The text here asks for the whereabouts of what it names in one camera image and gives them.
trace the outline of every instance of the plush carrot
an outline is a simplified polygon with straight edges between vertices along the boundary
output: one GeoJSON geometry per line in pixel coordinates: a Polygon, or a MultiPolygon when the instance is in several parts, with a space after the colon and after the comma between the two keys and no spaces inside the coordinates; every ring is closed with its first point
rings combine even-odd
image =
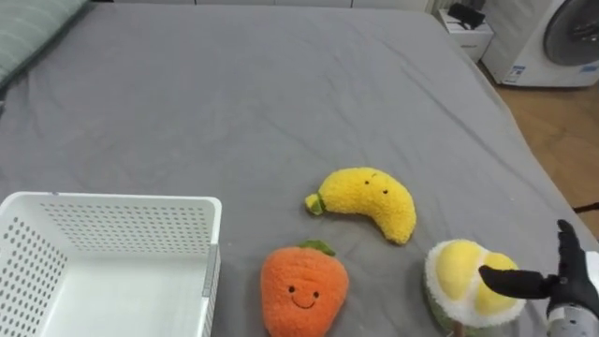
{"type": "Polygon", "coordinates": [[[272,337],[323,337],[345,301],[349,278],[321,241],[272,252],[261,273],[264,324],[272,337]]]}

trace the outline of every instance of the white cabinet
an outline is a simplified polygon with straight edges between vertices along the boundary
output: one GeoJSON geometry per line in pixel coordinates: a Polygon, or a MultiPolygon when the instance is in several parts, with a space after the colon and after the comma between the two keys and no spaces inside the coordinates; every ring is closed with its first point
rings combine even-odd
{"type": "Polygon", "coordinates": [[[352,0],[274,0],[280,6],[352,7],[352,0]]]}
{"type": "Polygon", "coordinates": [[[354,0],[355,8],[393,8],[425,11],[429,0],[354,0]]]}

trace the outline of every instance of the washing machine door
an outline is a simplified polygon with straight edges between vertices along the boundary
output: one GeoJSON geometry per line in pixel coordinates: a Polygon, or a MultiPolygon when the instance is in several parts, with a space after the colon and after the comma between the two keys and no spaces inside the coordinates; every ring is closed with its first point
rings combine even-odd
{"type": "Polygon", "coordinates": [[[565,0],[547,26],[544,48],[561,66],[599,60],[599,0],[565,0]]]}

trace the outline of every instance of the white basket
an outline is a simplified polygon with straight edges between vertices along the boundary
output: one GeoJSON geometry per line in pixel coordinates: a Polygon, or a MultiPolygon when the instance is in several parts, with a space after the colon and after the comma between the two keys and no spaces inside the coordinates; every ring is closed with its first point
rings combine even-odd
{"type": "Polygon", "coordinates": [[[216,198],[8,197],[0,336],[210,336],[220,219],[216,198]]]}

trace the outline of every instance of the gray bed sheet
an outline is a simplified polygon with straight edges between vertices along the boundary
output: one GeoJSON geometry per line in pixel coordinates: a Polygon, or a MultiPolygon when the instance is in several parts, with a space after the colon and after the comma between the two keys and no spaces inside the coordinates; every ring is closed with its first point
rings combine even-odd
{"type": "MultiPolygon", "coordinates": [[[[557,268],[558,218],[590,232],[510,111],[436,21],[393,10],[94,7],[7,92],[0,197],[21,191],[215,196],[224,204],[212,336],[265,336],[259,270],[326,240],[350,274],[329,336],[441,336],[421,293],[437,242],[557,268]],[[364,218],[312,218],[335,169],[383,169],[418,222],[391,245],[364,218]]],[[[503,336],[545,335],[545,303],[503,336]]]]}

